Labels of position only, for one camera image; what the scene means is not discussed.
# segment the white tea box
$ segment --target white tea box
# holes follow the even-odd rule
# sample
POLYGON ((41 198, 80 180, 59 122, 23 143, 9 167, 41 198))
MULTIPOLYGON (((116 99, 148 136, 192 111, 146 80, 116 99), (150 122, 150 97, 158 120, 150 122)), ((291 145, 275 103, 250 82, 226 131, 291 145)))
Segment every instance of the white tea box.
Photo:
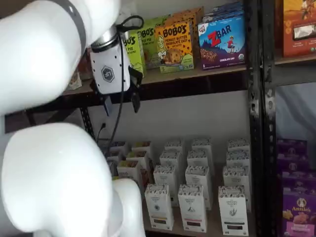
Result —
POLYGON ((182 153, 178 150, 165 150, 160 155, 160 163, 163 166, 174 165, 176 167, 176 173, 178 183, 185 183, 185 164, 183 163, 182 153))
POLYGON ((127 156, 130 151, 129 144, 127 142, 113 142, 110 147, 110 152, 122 151, 122 155, 127 156))
POLYGON ((179 206, 179 183, 177 179, 176 167, 174 165, 156 165, 154 170, 154 179, 156 184, 167 184, 169 186, 171 205, 179 206))
POLYGON ((227 150, 229 152, 234 150, 243 149, 250 152, 250 143, 245 138, 239 138, 234 140, 229 140, 227 145, 227 150))
POLYGON ((225 186, 244 186, 246 207, 251 212, 251 192, 249 169, 247 166, 224 166, 223 178, 225 186))
POLYGON ((113 161, 116 165, 118 165, 123 160, 123 153, 121 150, 110 151, 106 154, 107 161, 113 161))
POLYGON ((189 151, 187 161, 190 166, 209 166, 205 149, 195 149, 189 151))
POLYGON ((145 191, 152 228, 171 231, 174 223, 169 186, 150 184, 145 191))
POLYGON ((212 140, 211 138, 200 138, 193 139, 192 141, 192 150, 204 149, 207 154, 208 166, 210 167, 210 173, 212 176, 215 175, 215 168, 213 162, 213 153, 212 153, 212 140))
POLYGON ((185 231, 207 231, 207 216, 202 185, 180 185, 179 205, 185 231))
POLYGON ((212 183, 208 166, 188 166, 186 170, 186 181, 188 185, 196 184, 203 186, 204 203, 207 210, 213 206, 212 183))
POLYGON ((117 166, 113 161, 107 161, 112 176, 118 175, 117 166))
POLYGON ((158 164, 158 161, 154 158, 154 151, 153 151, 153 143, 149 141, 145 142, 135 142, 132 145, 133 152, 147 152, 148 157, 151 161, 151 167, 154 167, 158 164))
POLYGON ((218 202, 223 234, 226 236, 249 236, 244 187, 219 186, 218 202))
POLYGON ((140 171, 140 163, 138 161, 122 160, 118 164, 118 176, 120 178, 129 178, 134 180, 140 190, 142 197, 144 197, 144 185, 140 171))
POLYGON ((140 162, 143 182, 146 183, 145 187, 148 183, 154 183, 147 152, 130 152, 127 154, 126 160, 136 160, 140 162))

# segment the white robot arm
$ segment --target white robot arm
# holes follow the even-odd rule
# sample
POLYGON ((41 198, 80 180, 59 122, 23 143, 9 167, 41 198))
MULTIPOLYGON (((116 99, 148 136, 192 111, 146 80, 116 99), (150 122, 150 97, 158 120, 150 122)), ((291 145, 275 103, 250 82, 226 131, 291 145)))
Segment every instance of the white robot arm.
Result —
POLYGON ((145 236, 136 183, 112 183, 82 129, 60 123, 4 135, 5 114, 65 90, 83 51, 107 34, 119 8, 119 0, 38 0, 0 20, 0 236, 145 236))

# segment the shelf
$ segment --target shelf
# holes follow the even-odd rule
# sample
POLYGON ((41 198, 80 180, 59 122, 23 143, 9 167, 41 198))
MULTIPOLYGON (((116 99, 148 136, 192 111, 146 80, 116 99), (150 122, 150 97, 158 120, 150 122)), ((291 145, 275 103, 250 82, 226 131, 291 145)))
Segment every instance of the shelf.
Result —
POLYGON ((282 50, 275 50, 275 65, 289 64, 289 63, 300 63, 306 61, 316 60, 316 53, 301 55, 296 57, 283 57, 282 50))
MULTIPOLYGON (((223 237, 222 231, 222 224, 221 224, 221 217, 219 211, 219 204, 218 204, 218 186, 223 185, 223 178, 222 178, 222 167, 223 165, 216 165, 216 178, 213 180, 213 197, 214 203, 211 211, 207 211, 207 233, 200 233, 200 232, 192 232, 192 231, 185 231, 182 225, 182 218, 180 213, 179 207, 173 208, 173 217, 174 217, 174 224, 171 231, 167 230, 160 230, 154 229, 151 227, 149 214, 146 207, 146 202, 143 202, 143 219, 144 219, 144 228, 146 231, 150 232, 162 232, 168 233, 173 235, 180 235, 180 236, 192 236, 192 237, 223 237)), ((255 237, 255 215, 253 213, 248 213, 248 229, 249 229, 249 236, 255 237)))

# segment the cookie image on box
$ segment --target cookie image on box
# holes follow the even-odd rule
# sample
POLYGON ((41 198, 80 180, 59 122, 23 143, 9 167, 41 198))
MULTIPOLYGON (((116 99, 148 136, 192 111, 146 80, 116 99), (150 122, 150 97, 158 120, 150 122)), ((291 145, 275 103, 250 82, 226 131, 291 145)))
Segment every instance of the cookie image on box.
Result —
POLYGON ((194 68, 190 21, 155 28, 155 40, 162 73, 194 68))

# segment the white wall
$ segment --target white wall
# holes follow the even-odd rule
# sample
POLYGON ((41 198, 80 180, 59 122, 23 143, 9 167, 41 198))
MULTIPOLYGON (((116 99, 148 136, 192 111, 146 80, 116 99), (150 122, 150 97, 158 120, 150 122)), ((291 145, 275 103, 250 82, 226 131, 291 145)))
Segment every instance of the white wall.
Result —
MULTIPOLYGON (((89 109, 95 134, 105 122, 100 137, 110 137, 118 110, 114 105, 107 117, 102 106, 89 109)), ((137 114, 131 103, 125 103, 116 140, 151 140, 160 153, 168 138, 201 136, 212 137, 217 161, 224 161, 228 139, 249 137, 246 91, 142 101, 137 114)))

